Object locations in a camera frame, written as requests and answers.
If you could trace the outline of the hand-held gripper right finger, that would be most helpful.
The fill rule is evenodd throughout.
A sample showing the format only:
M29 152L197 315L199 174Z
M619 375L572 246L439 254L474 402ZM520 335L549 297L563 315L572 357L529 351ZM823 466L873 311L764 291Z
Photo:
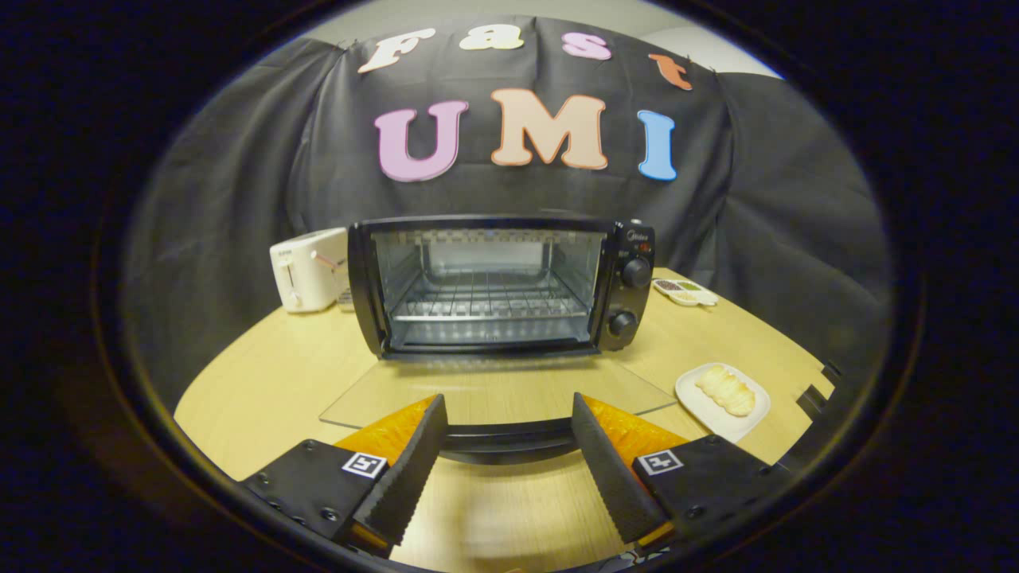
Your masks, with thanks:
M702 543L765 506L791 475L719 435L688 440L593 396L572 434L621 540L642 552Z

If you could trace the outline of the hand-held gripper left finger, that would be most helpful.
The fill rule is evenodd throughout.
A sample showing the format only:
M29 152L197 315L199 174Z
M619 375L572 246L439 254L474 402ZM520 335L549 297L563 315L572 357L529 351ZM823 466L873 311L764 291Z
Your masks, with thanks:
M334 445L303 440L243 485L332 543L388 557L403 543L447 428L444 396L427 396Z

